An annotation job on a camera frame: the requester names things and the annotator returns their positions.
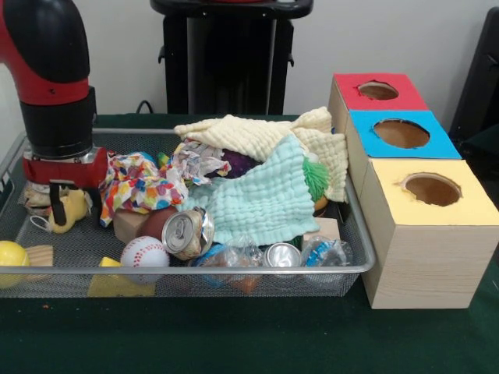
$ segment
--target crumpled paper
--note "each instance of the crumpled paper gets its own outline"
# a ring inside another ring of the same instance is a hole
[[[177,168],[158,170],[152,157],[143,152],[110,157],[100,190],[104,227],[112,222],[117,209],[146,214],[180,205],[189,195]]]
[[[230,163],[223,161],[223,156],[221,149],[186,139],[173,153],[168,167],[177,168],[182,178],[195,185],[206,185],[211,183],[206,175],[216,172],[218,176],[225,177],[231,171]]]

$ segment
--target black cable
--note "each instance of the black cable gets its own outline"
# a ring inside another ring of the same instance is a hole
[[[150,102],[147,101],[147,100],[142,100],[139,104],[139,107],[137,108],[136,110],[136,113],[139,114],[140,111],[142,111],[142,107],[146,105],[147,106],[147,109],[149,109],[149,113],[153,114],[154,113],[154,110],[153,110],[153,107],[150,105]]]

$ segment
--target circular hole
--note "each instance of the circular hole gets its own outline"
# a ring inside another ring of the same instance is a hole
[[[388,83],[372,80],[359,86],[359,92],[374,100],[393,100],[398,97],[398,91]]]
[[[430,141],[430,133],[417,123],[404,119],[385,119],[374,126],[374,132],[386,143],[398,148],[416,148]]]
[[[430,205],[448,206],[461,198],[459,186],[438,174],[410,175],[402,186],[412,192],[417,200]]]

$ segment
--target baseball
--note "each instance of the baseball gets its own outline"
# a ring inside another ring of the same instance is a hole
[[[151,236],[141,236],[126,245],[120,263],[128,267],[167,267],[170,264],[170,258],[163,248],[163,243]],[[128,277],[133,283],[152,284],[159,281],[162,275],[141,274]]]

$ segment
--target white wall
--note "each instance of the white wall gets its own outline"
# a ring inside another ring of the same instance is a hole
[[[285,111],[327,103],[332,72],[405,72],[451,125],[487,11],[497,0],[316,0],[295,21]]]
[[[162,16],[148,0],[75,0],[87,28],[90,82],[100,113],[165,111]],[[333,72],[408,73],[448,127],[487,10],[494,0],[316,0],[295,21],[285,112],[327,103]],[[0,67],[0,156],[22,128],[12,80]]]

